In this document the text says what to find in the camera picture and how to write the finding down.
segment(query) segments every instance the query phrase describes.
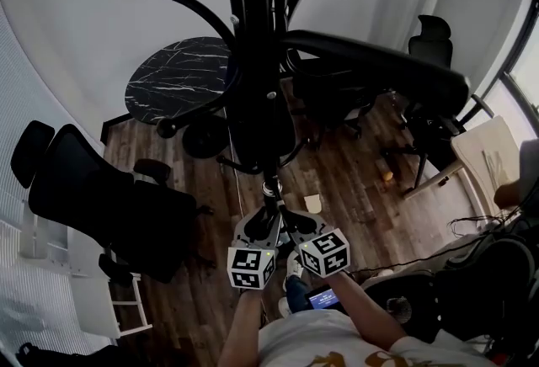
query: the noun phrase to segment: white cube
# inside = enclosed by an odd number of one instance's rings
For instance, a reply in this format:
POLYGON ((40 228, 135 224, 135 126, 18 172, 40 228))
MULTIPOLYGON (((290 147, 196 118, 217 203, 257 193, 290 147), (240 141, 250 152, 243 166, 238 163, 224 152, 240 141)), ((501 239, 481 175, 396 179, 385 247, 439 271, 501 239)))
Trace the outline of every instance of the white cube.
POLYGON ((350 265, 350 244, 340 229, 298 244, 303 267, 327 277, 350 265))
POLYGON ((275 271, 275 251, 228 248, 227 272, 234 288, 262 290, 275 271))

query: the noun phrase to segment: round table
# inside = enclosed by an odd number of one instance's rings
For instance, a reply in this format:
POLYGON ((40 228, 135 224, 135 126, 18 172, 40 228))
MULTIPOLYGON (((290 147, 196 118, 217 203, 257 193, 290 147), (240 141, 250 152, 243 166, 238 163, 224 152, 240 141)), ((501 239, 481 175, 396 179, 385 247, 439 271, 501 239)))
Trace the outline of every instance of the round table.
POLYGON ((230 51, 221 38, 200 37, 171 44, 148 58, 125 89, 125 106, 137 120, 161 118, 207 104, 223 93, 230 51))

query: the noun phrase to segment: chair headrest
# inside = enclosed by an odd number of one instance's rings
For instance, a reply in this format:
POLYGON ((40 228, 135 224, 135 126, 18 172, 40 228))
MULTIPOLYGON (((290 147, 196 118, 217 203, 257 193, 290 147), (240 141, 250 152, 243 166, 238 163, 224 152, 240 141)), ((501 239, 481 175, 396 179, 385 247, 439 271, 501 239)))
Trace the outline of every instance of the chair headrest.
POLYGON ((421 22, 421 38, 423 40, 448 40, 451 38, 451 27, 440 17, 419 15, 421 22))
POLYGON ((32 120, 20 136, 11 157, 11 170, 25 189, 32 184, 54 134, 53 127, 32 120))

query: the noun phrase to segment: white sneaker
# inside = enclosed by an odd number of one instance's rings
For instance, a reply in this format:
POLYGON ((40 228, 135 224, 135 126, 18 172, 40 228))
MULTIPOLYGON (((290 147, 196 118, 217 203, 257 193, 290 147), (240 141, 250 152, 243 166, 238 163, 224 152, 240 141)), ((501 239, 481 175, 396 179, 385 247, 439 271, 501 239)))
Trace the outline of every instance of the white sneaker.
POLYGON ((282 317, 288 317, 292 314, 285 296, 279 300, 277 306, 279 307, 279 313, 282 317))
POLYGON ((299 253, 295 250, 293 250, 290 255, 288 255, 288 259, 286 260, 286 277, 285 281, 283 281, 284 292, 286 292, 286 281, 289 277, 297 276, 300 279, 302 278, 303 266, 300 264, 299 256, 299 253))

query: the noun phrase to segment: phone screen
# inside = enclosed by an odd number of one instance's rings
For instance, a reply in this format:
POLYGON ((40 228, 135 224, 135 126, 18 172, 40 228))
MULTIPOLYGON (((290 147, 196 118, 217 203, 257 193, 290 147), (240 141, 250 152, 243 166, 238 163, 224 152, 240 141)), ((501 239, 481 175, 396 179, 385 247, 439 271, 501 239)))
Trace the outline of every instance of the phone screen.
POLYGON ((313 309, 326 309, 333 304, 337 304, 339 302, 339 299, 334 294, 334 291, 329 289, 325 290, 324 292, 321 292, 320 294, 316 294, 309 297, 309 301, 311 301, 311 306, 313 309))

